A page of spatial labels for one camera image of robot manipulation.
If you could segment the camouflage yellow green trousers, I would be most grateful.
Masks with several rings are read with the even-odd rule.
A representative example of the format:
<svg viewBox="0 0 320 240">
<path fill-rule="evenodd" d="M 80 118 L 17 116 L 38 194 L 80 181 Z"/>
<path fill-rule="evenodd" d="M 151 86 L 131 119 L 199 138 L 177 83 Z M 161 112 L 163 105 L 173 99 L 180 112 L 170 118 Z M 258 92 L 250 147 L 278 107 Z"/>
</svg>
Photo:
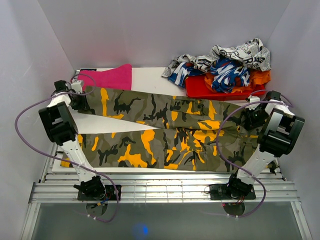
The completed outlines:
<svg viewBox="0 0 320 240">
<path fill-rule="evenodd" d="M 112 88 L 85 88 L 85 115 L 146 125 L 146 130 L 85 133 L 81 149 L 94 168 L 235 172 L 256 150 L 261 127 L 223 101 Z"/>
</svg>

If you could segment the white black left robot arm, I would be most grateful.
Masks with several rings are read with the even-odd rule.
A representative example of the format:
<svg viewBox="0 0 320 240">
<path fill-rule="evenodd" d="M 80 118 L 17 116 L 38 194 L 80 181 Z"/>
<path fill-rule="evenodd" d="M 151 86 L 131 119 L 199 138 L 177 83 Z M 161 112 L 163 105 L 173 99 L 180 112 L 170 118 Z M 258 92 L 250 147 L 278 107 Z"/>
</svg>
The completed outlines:
<svg viewBox="0 0 320 240">
<path fill-rule="evenodd" d="M 89 109 L 83 85 L 81 80 L 56 81 L 50 103 L 38 113 L 49 140 L 62 148 L 78 175 L 80 184 L 74 188 L 90 199 L 100 200 L 106 196 L 106 187 L 82 150 L 78 127 L 70 112 Z"/>
</svg>

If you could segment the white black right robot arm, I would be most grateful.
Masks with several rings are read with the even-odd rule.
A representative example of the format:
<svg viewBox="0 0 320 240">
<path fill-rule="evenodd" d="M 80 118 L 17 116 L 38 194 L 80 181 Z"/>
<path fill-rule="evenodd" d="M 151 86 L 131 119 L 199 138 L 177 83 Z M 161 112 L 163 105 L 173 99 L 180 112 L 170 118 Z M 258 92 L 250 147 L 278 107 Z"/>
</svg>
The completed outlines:
<svg viewBox="0 0 320 240">
<path fill-rule="evenodd" d="M 261 130 L 254 153 L 242 169 L 231 175 L 226 185 L 226 194 L 232 199 L 246 197 L 253 192 L 254 177 L 273 160 L 293 150 L 305 124 L 305 119 L 292 113 L 281 100 L 280 92 L 268 92 L 262 103 L 259 97 L 252 95 L 247 101 L 251 105 L 244 110 L 241 125 L 248 131 L 259 127 Z"/>
</svg>

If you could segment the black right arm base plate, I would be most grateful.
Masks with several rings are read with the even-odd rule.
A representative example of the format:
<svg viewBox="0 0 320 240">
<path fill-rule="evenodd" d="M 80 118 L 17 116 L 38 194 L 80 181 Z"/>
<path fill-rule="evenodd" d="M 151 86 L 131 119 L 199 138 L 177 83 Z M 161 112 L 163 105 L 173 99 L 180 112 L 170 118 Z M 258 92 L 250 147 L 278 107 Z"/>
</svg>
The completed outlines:
<svg viewBox="0 0 320 240">
<path fill-rule="evenodd" d="M 255 200 L 256 194 L 253 185 L 244 189 L 230 186 L 228 184 L 212 184 L 209 186 L 211 200 Z"/>
</svg>

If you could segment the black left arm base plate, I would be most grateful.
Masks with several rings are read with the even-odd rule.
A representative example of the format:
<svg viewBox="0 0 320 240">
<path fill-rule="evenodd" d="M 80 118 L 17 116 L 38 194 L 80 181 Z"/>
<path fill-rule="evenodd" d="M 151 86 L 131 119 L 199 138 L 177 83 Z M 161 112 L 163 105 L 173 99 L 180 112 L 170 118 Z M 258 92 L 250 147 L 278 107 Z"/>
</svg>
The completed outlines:
<svg viewBox="0 0 320 240">
<path fill-rule="evenodd" d="M 105 200 L 106 198 L 108 198 L 108 200 L 110 201 L 116 201 L 117 197 L 116 197 L 116 190 L 114 188 L 114 186 L 112 184 L 105 184 L 105 197 L 104 198 L 94 198 L 94 197 L 90 197 L 90 196 L 86 196 L 82 191 L 78 191 L 77 194 L 77 200 L 78 201 L 102 201 Z"/>
</svg>

